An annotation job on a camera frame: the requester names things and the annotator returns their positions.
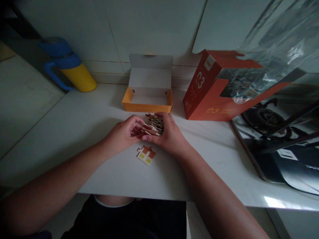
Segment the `left hand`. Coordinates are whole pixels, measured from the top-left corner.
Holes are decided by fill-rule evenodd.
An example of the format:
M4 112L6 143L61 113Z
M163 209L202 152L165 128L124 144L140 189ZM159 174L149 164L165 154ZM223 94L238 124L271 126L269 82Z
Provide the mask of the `left hand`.
M127 120L117 123L102 140L106 150L108 150L109 158L142 140L142 135L139 134L142 126L138 122L145 123L140 117L132 115Z

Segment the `open cardboard box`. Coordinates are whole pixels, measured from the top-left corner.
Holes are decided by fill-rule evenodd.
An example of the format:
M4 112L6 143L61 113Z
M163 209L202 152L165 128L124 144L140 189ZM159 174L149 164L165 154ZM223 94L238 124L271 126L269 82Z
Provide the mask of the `open cardboard box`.
M125 111L170 113L173 57L130 54L130 62L129 86L122 100Z
M296 68L256 98L237 104L231 97L223 95L229 83L228 70L263 68L253 60L243 60L238 56L243 55L235 51L203 51L202 59L183 99L188 120L230 121L306 73Z

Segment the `red box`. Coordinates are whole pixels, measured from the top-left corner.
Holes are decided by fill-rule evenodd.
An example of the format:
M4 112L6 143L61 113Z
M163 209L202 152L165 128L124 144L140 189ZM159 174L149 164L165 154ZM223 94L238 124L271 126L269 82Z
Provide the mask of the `red box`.
M228 79L220 79L223 69L262 68L253 60L241 60L237 56L243 55L235 51L203 51L202 59L183 99L188 120L229 121L290 84L278 83L243 104L236 104L232 98L221 97L220 94L229 82Z

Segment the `puzzle piece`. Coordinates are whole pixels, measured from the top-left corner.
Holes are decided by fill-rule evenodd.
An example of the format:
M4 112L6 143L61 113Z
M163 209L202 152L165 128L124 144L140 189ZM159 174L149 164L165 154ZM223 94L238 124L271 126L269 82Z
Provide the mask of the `puzzle piece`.
M155 152L153 151L153 147L146 147L143 146L142 149L137 149L137 151L139 152L139 154L136 156L138 159L140 159L141 161L143 161L144 163L146 163L147 165L150 165L154 156L155 156Z
M149 120L149 124L143 124L141 132L143 134L151 134L156 136L161 136L164 132L163 119L152 115L151 113L145 114Z
M155 128L152 125L144 124L142 130L144 130L144 131L146 131L146 132L148 132L148 133L150 133L152 135L160 136L159 131L157 130L157 128Z

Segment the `table surface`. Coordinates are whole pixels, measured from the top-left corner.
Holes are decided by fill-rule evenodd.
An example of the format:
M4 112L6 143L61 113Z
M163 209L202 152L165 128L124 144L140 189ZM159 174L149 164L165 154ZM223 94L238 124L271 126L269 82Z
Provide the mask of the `table surface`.
M89 93L73 90L1 160L0 186L20 187L101 140L124 111L126 85L99 84ZM173 89L172 115L189 143L245 206L319 210L319 197L260 179L228 122L186 120L186 89ZM143 113L136 115L145 118ZM136 155L143 145L156 156L151 165ZM106 161L80 193L192 201L179 163L155 144L140 142Z

